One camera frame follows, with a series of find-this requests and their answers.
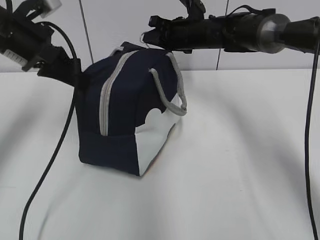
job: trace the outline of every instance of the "gray zipper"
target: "gray zipper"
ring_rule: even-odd
[[[114,69],[111,76],[107,79],[101,89],[100,95],[100,107],[99,107],[99,124],[100,124],[100,133],[102,136],[108,136],[108,125],[109,125],[109,102],[110,102],[110,95],[112,86],[117,79],[119,73],[121,72],[122,68],[124,67],[126,61],[138,51],[132,51],[124,54],[116,68]]]

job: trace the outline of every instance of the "white table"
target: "white table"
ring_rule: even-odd
[[[186,71],[188,115],[143,178],[78,160],[70,130],[26,222],[26,240],[311,240],[304,179],[310,70]],[[311,166],[320,224],[320,84]],[[65,124],[73,89],[0,74],[0,239]]]

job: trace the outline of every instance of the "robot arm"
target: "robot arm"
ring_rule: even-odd
[[[54,30],[50,26],[33,22],[60,6],[59,0],[26,0],[14,12],[0,6],[0,53],[19,63],[25,72],[37,68],[39,76],[74,86],[75,60],[62,47],[52,45]]]
[[[152,16],[143,41],[171,51],[192,53],[194,49],[224,49],[226,52],[264,52],[275,54],[284,48],[314,53],[320,19],[291,22],[274,8],[256,10],[247,5],[248,12],[204,18],[206,9],[200,0],[180,0],[188,17],[174,20]]]

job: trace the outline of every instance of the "navy blue bag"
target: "navy blue bag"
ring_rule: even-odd
[[[187,113],[173,54],[125,42],[84,74],[89,87],[76,105],[81,162],[142,176]]]

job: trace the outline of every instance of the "label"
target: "label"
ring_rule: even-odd
[[[28,63],[27,59],[23,58],[22,56],[16,54],[15,52],[9,49],[7,49],[3,55],[11,59],[12,61],[16,62],[17,64],[20,64],[22,67],[24,67]]]

